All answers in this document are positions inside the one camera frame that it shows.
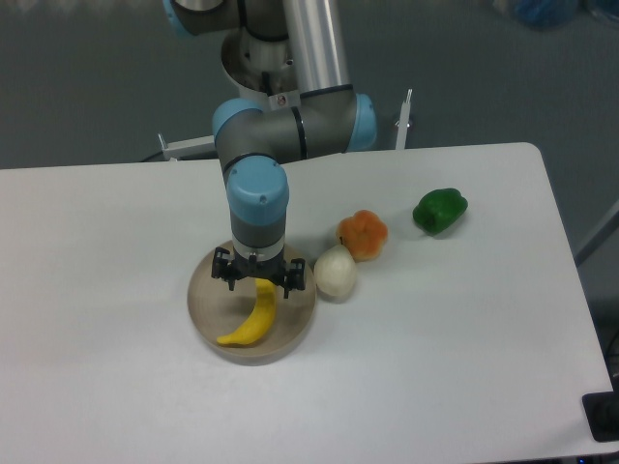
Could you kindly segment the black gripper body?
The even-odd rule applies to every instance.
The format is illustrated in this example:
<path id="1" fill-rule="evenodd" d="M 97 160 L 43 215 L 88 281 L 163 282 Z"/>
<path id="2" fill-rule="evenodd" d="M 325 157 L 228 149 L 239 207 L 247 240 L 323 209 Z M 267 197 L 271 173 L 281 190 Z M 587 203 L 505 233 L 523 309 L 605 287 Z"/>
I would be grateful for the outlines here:
<path id="1" fill-rule="evenodd" d="M 231 266 L 235 280 L 248 277 L 261 278 L 269 280 L 275 285 L 283 285 L 285 281 L 283 248 L 277 254 L 265 257 L 259 254 L 258 250 L 244 251 L 234 246 Z"/>

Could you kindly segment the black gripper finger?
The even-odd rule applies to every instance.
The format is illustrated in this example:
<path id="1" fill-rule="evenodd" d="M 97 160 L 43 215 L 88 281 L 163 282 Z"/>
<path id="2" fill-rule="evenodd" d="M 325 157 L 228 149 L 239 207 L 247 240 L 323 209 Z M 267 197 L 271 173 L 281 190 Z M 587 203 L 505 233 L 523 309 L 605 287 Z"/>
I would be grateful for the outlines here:
<path id="1" fill-rule="evenodd" d="M 242 274 L 236 265 L 234 255 L 228 249 L 221 246 L 214 249 L 211 277 L 224 281 L 229 291 L 235 290 L 236 282 L 242 278 Z"/>
<path id="2" fill-rule="evenodd" d="M 306 260 L 294 258 L 291 261 L 282 261 L 276 273 L 275 284 L 283 289 L 283 297 L 289 298 L 292 291 L 306 289 Z"/>

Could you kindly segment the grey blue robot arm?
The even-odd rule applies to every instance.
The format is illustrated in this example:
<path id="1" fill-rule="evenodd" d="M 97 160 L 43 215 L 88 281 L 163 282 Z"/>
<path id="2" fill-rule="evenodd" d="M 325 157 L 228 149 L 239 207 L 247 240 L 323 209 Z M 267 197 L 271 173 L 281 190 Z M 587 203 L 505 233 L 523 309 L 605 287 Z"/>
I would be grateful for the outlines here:
<path id="1" fill-rule="evenodd" d="M 370 97 L 351 83 L 334 1 L 167 1 L 169 22 L 191 36 L 226 33 L 221 61 L 236 99 L 212 119 L 232 245 L 212 276 L 234 286 L 263 278 L 304 290 L 306 263 L 284 257 L 289 186 L 284 166 L 363 151 L 377 136 Z"/>

